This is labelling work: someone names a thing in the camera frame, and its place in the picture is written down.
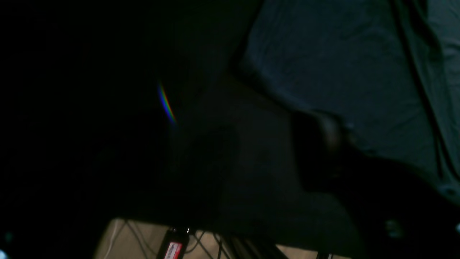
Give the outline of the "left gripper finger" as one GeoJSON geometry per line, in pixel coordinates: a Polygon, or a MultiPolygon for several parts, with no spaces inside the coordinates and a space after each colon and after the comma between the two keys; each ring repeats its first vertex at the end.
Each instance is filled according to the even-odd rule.
{"type": "Polygon", "coordinates": [[[339,115],[295,111],[291,133],[298,177],[307,192],[329,192],[363,157],[350,127],[339,115]]]}

